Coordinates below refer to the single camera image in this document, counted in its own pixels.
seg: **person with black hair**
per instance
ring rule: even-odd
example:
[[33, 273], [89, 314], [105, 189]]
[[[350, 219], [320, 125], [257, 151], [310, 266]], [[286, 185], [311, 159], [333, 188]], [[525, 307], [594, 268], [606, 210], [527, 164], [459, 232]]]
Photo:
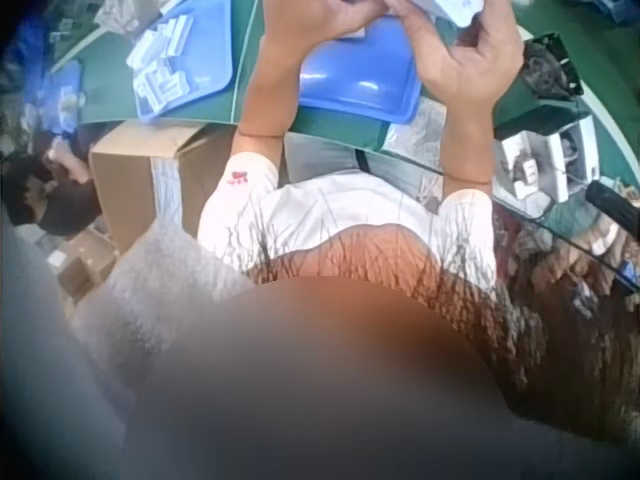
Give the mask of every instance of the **person with black hair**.
[[13, 225], [35, 223], [62, 237], [81, 232], [102, 213], [87, 164], [60, 137], [42, 160], [38, 155], [8, 156], [2, 168], [2, 202]]

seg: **green work surface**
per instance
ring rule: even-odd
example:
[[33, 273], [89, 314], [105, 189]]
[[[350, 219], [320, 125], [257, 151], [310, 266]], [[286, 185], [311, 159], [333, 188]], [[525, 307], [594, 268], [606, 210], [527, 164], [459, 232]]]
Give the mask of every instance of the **green work surface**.
[[[567, 7], [557, 0], [534, 0], [516, 6], [518, 21], [533, 35], [560, 32], [582, 79], [597, 95], [618, 124], [627, 141], [640, 143], [640, 104], [636, 90], [640, 83], [640, 45], [630, 28], [615, 25], [593, 7]], [[229, 86], [217, 94], [172, 110], [167, 117], [212, 123], [237, 123], [242, 112], [260, 38], [264, 32], [261, 0], [233, 2], [234, 76]], [[106, 34], [81, 51], [83, 90], [87, 102], [81, 123], [135, 118], [132, 72], [125, 64], [131, 43]], [[516, 82], [496, 109], [501, 123], [536, 105], [522, 82]], [[301, 108], [293, 130], [365, 150], [379, 150], [386, 136], [385, 122], [328, 110]], [[602, 172], [637, 184], [628, 161], [614, 139], [596, 119]]]

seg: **person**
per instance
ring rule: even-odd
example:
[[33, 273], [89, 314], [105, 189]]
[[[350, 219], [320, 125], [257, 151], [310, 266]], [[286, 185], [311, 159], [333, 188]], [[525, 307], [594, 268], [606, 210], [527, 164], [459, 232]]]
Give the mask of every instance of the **person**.
[[37, 154], [9, 155], [2, 200], [13, 225], [35, 223], [63, 237], [81, 232], [102, 213], [89, 166], [61, 137], [53, 139], [42, 160]]
[[[353, 150], [287, 135], [307, 55], [389, 8], [406, 29], [425, 87], [448, 109], [437, 213], [415, 199], [419, 168], [369, 155], [365, 173]], [[259, 282], [350, 276], [428, 303], [442, 273], [490, 293], [492, 111], [523, 62], [511, 2], [487, 0], [451, 48], [409, 0], [266, 0], [264, 17], [231, 158], [201, 215], [200, 244]], [[291, 184], [278, 189], [283, 151]]]

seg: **hand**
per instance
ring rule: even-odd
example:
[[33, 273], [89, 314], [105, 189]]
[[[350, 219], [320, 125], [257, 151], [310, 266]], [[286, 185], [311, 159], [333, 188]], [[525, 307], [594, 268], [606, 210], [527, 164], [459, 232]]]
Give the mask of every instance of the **hand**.
[[385, 0], [411, 39], [427, 89], [450, 111], [491, 112], [509, 89], [524, 57], [511, 0], [485, 0], [458, 43], [444, 45], [433, 23], [409, 0]]
[[302, 61], [319, 44], [353, 33], [382, 16], [383, 0], [264, 0], [266, 45]]
[[56, 137], [51, 142], [51, 148], [47, 152], [47, 157], [54, 163], [64, 165], [65, 162], [73, 156], [69, 142], [62, 137]]

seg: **box flap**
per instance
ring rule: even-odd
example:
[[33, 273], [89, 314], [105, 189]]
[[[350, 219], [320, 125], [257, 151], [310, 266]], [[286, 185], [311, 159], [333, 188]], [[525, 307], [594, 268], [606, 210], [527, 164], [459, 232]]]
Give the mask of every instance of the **box flap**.
[[203, 122], [159, 119], [153, 125], [127, 120], [112, 130], [92, 153], [139, 157], [175, 158], [191, 137], [204, 128]]

